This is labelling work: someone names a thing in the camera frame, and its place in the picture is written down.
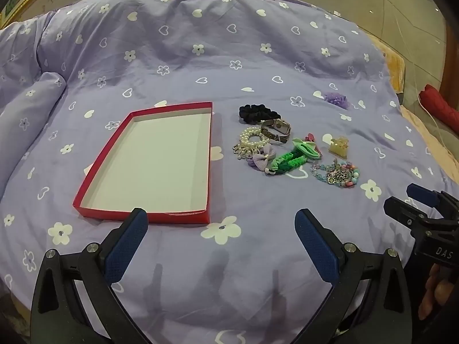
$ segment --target metal screw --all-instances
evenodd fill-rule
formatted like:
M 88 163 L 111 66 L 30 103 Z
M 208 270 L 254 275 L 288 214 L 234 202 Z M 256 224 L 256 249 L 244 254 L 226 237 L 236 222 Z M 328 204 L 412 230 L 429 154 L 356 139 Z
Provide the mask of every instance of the metal screw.
M 90 245 L 88 245 L 88 247 L 86 247 L 86 251 L 88 252 L 95 252 L 99 249 L 99 245 L 97 243 L 91 243 Z
M 344 249 L 347 251 L 347 252 L 355 252 L 357 250 L 357 247 L 355 245 L 353 245 L 352 243 L 346 243 L 344 245 Z
M 389 254 L 389 256 L 392 256 L 392 257 L 397 257 L 398 256 L 398 253 L 396 250 L 394 250 L 393 248 L 389 248 L 387 250 L 387 253 Z
M 56 254 L 56 250 L 55 249 L 50 249 L 47 251 L 46 253 L 46 257 L 48 259 L 52 259 L 54 257 L 54 255 Z

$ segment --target human hand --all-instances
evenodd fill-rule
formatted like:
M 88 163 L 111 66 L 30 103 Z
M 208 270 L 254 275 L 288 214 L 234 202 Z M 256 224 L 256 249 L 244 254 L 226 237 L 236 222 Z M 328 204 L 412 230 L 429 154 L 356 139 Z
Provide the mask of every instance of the human hand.
M 425 295 L 419 305 L 418 316 L 420 320 L 424 320 L 431 312 L 435 301 L 443 306 L 451 295 L 454 285 L 448 280 L 444 279 L 439 281 L 438 273 L 440 266 L 434 264 L 429 273 L 429 279 L 425 284 Z

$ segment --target blue gripper pad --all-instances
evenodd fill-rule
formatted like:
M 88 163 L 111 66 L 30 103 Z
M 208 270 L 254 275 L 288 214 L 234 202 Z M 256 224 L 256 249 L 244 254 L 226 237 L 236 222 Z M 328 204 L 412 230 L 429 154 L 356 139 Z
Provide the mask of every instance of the blue gripper pad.
M 437 194 L 425 187 L 416 185 L 415 183 L 409 184 L 406 188 L 406 193 L 410 198 L 417 200 L 418 202 L 424 203 L 431 208 L 434 208 L 438 203 L 439 199 Z
M 301 210 L 295 216 L 295 230 L 322 280 L 332 285 L 338 282 L 338 258 Z
M 122 231 L 122 235 L 105 257 L 105 269 L 102 273 L 109 284 L 121 280 L 148 230 L 148 218 L 144 210 L 135 209 L 131 215 L 134 216 L 134 219 L 128 219 L 131 221 L 125 229 L 123 226 L 126 223 L 116 229 Z

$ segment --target tiled floor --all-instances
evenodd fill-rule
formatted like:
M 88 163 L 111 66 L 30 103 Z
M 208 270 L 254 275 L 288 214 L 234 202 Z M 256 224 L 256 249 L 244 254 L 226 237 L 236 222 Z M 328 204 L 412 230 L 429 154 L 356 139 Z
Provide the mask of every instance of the tiled floor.
M 27 19 L 77 0 L 36 0 L 22 14 Z M 429 83 L 440 87 L 446 49 L 445 21 L 432 0 L 303 0 L 333 12 L 338 11 L 362 29 L 380 38 L 405 59 L 404 105 L 415 112 L 432 134 L 434 122 L 420 108 L 417 94 Z M 459 157 L 459 141 L 444 126 L 441 134 Z

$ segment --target red cushion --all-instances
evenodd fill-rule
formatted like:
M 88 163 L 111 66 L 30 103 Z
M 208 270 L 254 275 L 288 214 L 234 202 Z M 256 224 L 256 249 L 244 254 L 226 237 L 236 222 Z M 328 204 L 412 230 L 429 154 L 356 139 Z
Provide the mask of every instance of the red cushion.
M 419 98 L 427 111 L 459 134 L 459 112 L 447 104 L 437 89 L 427 84 Z

